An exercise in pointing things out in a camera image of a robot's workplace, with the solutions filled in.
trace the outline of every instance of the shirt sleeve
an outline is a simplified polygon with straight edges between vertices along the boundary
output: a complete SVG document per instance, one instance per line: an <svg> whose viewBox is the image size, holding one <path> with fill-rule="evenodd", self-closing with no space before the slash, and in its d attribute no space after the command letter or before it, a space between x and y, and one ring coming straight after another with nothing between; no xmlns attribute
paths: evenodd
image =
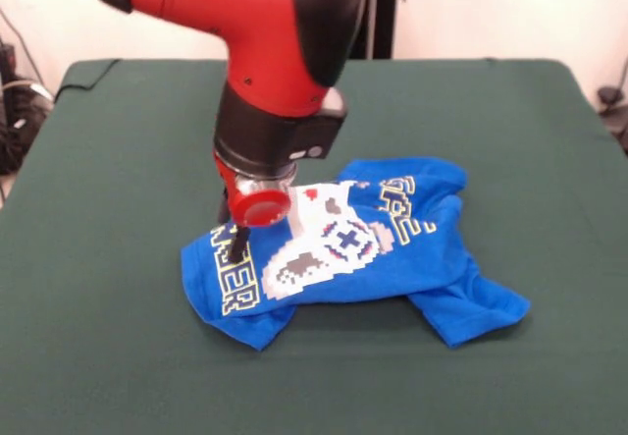
<svg viewBox="0 0 628 435"><path fill-rule="evenodd" d="M518 323L530 307L525 298L482 276L468 253L466 259L455 283L408 296L450 348Z"/></svg>
<svg viewBox="0 0 628 435"><path fill-rule="evenodd" d="M296 306L289 305L263 314L216 319L207 323L233 339L262 351L286 328L295 312Z"/></svg>

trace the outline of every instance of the black cable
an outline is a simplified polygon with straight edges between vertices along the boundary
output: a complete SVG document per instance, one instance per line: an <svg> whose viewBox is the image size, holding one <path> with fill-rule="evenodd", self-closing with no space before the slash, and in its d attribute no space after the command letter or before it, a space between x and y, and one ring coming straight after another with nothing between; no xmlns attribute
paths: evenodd
<svg viewBox="0 0 628 435"><path fill-rule="evenodd" d="M37 75L37 81L40 82L41 84L44 84L43 77L41 76L41 73L39 72L37 65L32 60L32 56L30 55L30 51L28 51L28 47L26 46L26 43L24 41L24 38L22 37L22 34L16 29L15 26L13 26L13 24L11 23L11 20L9 20L6 13L2 10L1 7L0 7L0 17L2 17L2 19L7 24L9 29L12 30L15 33L15 35L18 37L18 39L20 40L20 44L22 45L22 48L24 49L26 57L28 58L28 61L30 62L32 69L35 71L35 74Z"/></svg>

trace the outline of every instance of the red heart graphic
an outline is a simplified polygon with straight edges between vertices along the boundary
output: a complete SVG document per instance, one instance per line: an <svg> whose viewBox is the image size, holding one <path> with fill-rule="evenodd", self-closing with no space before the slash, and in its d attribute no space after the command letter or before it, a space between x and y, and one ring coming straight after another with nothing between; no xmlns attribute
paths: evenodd
<svg viewBox="0 0 628 435"><path fill-rule="evenodd" d="M307 197L309 197L312 201L318 197L318 191L317 191L317 190L307 190L307 191L305 192L305 194L306 194L306 195L307 195Z"/></svg>

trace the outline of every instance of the green tablecloth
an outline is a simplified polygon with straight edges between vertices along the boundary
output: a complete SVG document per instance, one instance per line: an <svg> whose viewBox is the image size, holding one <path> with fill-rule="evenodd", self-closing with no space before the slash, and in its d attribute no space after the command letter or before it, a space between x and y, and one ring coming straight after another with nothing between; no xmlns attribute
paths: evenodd
<svg viewBox="0 0 628 435"><path fill-rule="evenodd" d="M256 353L202 325L222 62L73 66L0 213L0 433L628 433L628 163L549 61L352 62L331 158L464 167L461 230L530 315L448 350L405 299L301 308Z"/></svg>

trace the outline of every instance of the cable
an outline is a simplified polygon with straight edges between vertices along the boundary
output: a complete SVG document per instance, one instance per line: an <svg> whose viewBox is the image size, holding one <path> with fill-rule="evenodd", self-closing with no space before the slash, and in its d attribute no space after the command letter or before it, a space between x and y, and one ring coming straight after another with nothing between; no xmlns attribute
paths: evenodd
<svg viewBox="0 0 628 435"><path fill-rule="evenodd" d="M48 91L44 85L34 82L33 80L15 80L14 82L8 82L7 84L2 86L2 91L6 91L10 88L16 88L18 86L26 86L35 93L40 94L44 98L48 99L48 101L54 101L54 96L50 93L50 91Z"/></svg>
<svg viewBox="0 0 628 435"><path fill-rule="evenodd" d="M22 45L22 48L24 49L26 57L28 58L28 61L30 62L30 65L32 66L32 69L35 71L35 74L37 75L37 80L41 84L43 84L43 77L41 76L41 73L39 72L39 69L37 68L37 65L32 60L32 56L30 55L30 52L28 51L28 47L26 46L26 43L24 41L24 38L22 37L22 34L16 29L15 26L13 26L13 24L11 23L11 20L9 20L9 18L6 15L6 13L3 11L2 7L0 7L0 17L2 17L2 19L7 24L7 26L15 33L15 35L20 40L20 44Z"/></svg>

